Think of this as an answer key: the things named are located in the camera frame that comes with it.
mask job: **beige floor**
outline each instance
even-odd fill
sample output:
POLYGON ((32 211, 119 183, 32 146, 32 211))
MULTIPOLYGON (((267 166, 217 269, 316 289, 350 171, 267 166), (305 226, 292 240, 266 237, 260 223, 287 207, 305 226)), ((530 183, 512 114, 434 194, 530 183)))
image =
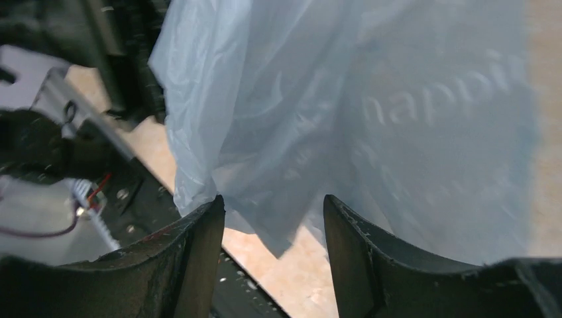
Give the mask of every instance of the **beige floor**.
MULTIPOLYGON (((562 1, 531 0, 530 64, 541 109, 543 144, 536 158, 534 193, 535 256, 562 255, 562 1)), ((107 101, 95 72, 73 68, 70 80, 100 109, 107 101)), ((175 164, 164 128, 145 121, 123 133, 138 156, 173 189, 175 164)), ((294 247, 281 259, 271 255, 255 235, 225 230, 224 246, 292 317, 336 317, 337 308, 325 251, 301 229, 294 247)))

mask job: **black plastic part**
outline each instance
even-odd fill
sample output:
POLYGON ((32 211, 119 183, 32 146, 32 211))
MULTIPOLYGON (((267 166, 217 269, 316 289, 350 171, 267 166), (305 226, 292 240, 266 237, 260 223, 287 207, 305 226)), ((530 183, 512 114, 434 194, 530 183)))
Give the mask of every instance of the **black plastic part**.
POLYGON ((328 195, 324 220, 340 317, 562 317, 562 260, 473 266, 426 252, 328 195))
POLYGON ((0 258, 2 317, 201 317, 211 307, 224 228, 221 197, 95 262, 0 258))
MULTIPOLYGON (((116 166, 103 193, 109 200, 101 216, 122 246, 142 240, 180 217, 172 194, 137 159, 116 166), (117 194, 122 190, 129 194, 119 200, 117 194)), ((226 250, 221 250, 216 262, 214 317, 288 317, 226 250)))

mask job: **tiled floor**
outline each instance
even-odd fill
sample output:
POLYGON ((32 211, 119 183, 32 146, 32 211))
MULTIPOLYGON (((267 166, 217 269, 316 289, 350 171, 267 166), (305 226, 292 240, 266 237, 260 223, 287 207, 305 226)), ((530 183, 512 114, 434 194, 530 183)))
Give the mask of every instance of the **tiled floor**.
MULTIPOLYGON (((543 143, 537 154, 534 187, 534 240, 531 255, 562 255, 562 1, 528 3, 531 81, 537 89, 543 143)), ((68 78, 100 109, 107 105, 91 70, 73 68, 68 78)), ((164 128, 145 121, 123 133, 148 167, 173 189, 175 165, 164 128)), ((294 247, 281 259, 271 255, 255 235, 225 230, 223 244, 293 317, 336 317, 325 251, 301 229, 294 247)))

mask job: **plastic bag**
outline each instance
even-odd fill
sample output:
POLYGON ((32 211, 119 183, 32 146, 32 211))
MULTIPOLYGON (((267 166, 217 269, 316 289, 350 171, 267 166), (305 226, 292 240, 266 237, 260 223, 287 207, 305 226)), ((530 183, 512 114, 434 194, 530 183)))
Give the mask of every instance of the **plastic bag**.
POLYGON ((279 255, 301 223, 323 240, 332 193, 446 257, 524 255, 537 125, 523 8, 173 0, 150 66, 180 212, 219 192, 279 255))

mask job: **scratched surface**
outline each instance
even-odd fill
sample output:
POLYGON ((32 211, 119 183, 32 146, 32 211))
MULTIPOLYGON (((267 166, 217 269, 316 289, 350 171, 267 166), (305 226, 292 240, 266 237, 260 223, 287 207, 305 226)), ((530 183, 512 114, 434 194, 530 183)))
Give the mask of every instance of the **scratched surface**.
MULTIPOLYGON (((539 107, 541 141, 534 156, 533 256, 562 256, 562 2, 532 0, 526 8, 530 81, 539 107)), ((68 78, 100 109, 107 105, 95 72, 73 68, 68 78)), ((138 156, 173 189, 175 164, 163 127, 150 120, 123 134, 138 156)), ((336 317, 325 251, 304 228, 295 245, 277 260, 255 235, 225 230, 227 250, 293 317, 336 317)))

